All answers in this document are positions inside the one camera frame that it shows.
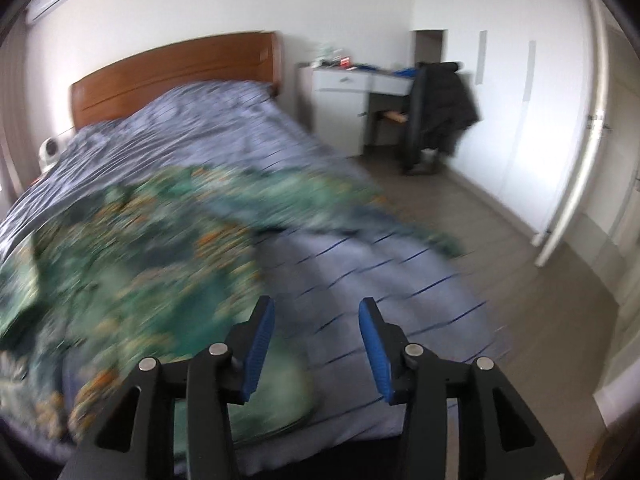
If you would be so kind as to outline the white open door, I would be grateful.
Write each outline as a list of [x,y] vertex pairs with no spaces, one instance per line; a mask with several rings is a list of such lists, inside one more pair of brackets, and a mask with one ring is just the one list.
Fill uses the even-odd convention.
[[554,227],[544,240],[534,262],[538,269],[542,269],[560,247],[570,224],[578,213],[582,200],[587,194],[603,139],[608,88],[610,88],[610,61],[608,60],[610,48],[601,0],[587,1],[592,39],[592,77],[588,114],[585,118],[584,132],[572,175],[568,180],[563,201],[554,217]]

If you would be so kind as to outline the green patterned silk jacket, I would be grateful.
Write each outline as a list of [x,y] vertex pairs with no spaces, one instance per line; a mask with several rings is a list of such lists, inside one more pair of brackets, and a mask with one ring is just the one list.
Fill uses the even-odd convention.
[[306,169],[174,167],[81,198],[1,266],[1,415],[79,441],[138,359],[195,356],[272,297],[273,356],[241,439],[305,417],[362,297],[393,311],[431,284],[448,234],[397,220],[366,182]]

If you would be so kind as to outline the small white fan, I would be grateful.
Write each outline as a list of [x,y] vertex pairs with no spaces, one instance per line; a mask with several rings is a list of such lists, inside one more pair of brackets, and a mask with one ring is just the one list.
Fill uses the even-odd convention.
[[50,136],[41,143],[38,150],[38,164],[42,174],[58,163],[66,146],[67,141],[60,136]]

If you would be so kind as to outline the brown wooden headboard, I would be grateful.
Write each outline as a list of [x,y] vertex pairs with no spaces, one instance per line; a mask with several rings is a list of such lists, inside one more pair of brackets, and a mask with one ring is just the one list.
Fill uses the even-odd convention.
[[167,91],[209,80],[258,81],[275,96],[282,86],[278,32],[235,32],[147,50],[104,66],[70,86],[76,130],[128,117]]

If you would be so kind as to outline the white wardrobe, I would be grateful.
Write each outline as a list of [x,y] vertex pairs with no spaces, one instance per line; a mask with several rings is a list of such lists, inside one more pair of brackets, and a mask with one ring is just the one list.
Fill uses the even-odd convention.
[[480,110],[450,166],[529,231],[562,202],[582,145],[593,45],[587,0],[413,0],[414,30],[442,30]]

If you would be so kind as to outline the blue checked bed duvet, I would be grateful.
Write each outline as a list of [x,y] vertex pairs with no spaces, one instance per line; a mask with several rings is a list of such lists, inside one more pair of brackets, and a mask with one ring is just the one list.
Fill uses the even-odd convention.
[[[282,112],[264,84],[187,84],[129,117],[82,128],[58,163],[2,220],[1,265],[29,233],[83,197],[114,184],[143,181],[169,168],[222,166],[328,172],[366,182],[381,193],[354,162]],[[494,348],[496,332],[484,304],[463,284],[452,259],[422,257],[420,263],[431,284],[400,311],[393,311],[378,297],[366,297],[373,298],[384,318],[400,325],[411,339],[443,358],[469,362]],[[334,373],[324,381],[329,394],[315,396],[305,417],[273,434],[241,439],[232,417],[256,406],[258,388],[245,406],[231,409],[244,474],[304,460],[330,446],[392,438],[401,432],[404,411],[383,400],[372,378],[358,326],[359,302],[352,338],[360,350],[334,361]],[[65,463],[81,440],[50,441],[2,415],[1,427],[29,452],[55,464]]]

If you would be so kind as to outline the black coat on chair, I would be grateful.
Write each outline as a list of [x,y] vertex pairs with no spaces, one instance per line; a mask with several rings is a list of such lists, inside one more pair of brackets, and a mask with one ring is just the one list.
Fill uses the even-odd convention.
[[397,148],[403,174],[411,174],[418,168],[425,150],[434,152],[427,171],[437,172],[444,156],[454,156],[463,133],[480,121],[459,68],[456,62],[416,66]]

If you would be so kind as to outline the white dresser desk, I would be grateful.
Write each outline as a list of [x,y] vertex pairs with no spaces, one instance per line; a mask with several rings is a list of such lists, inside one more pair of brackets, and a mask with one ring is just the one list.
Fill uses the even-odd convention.
[[321,142],[345,156],[356,157],[371,144],[375,114],[402,104],[408,77],[340,68],[296,68],[298,122]]

